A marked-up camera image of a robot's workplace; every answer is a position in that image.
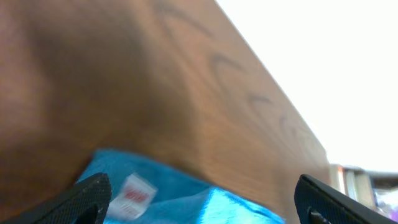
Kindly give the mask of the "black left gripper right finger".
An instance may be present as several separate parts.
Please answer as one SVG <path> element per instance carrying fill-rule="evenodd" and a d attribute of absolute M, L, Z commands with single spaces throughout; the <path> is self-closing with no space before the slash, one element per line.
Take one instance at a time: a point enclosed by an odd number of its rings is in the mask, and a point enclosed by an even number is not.
<path fill-rule="evenodd" d="M 301 224 L 397 224 L 307 174 L 297 182 L 294 203 Z"/>

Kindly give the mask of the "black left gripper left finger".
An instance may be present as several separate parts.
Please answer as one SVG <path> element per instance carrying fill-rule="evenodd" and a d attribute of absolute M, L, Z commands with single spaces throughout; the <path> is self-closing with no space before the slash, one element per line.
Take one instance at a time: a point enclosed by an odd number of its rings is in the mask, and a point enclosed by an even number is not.
<path fill-rule="evenodd" d="M 3 224 L 101 224 L 111 196 L 108 175 L 97 173 Z"/>

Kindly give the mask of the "blue microfiber cloth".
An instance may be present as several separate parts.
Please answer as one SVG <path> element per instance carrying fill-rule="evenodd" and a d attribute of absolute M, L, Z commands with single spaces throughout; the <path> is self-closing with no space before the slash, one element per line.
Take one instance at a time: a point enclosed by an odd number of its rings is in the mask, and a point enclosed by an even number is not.
<path fill-rule="evenodd" d="M 241 198 L 172 167 L 146 157 L 110 149 L 96 151 L 80 176 L 109 177 L 112 196 L 118 195 L 128 176 L 137 173 L 157 188 L 148 209 L 133 221 L 107 216 L 105 223 L 283 223 L 284 219 L 267 208 Z"/>

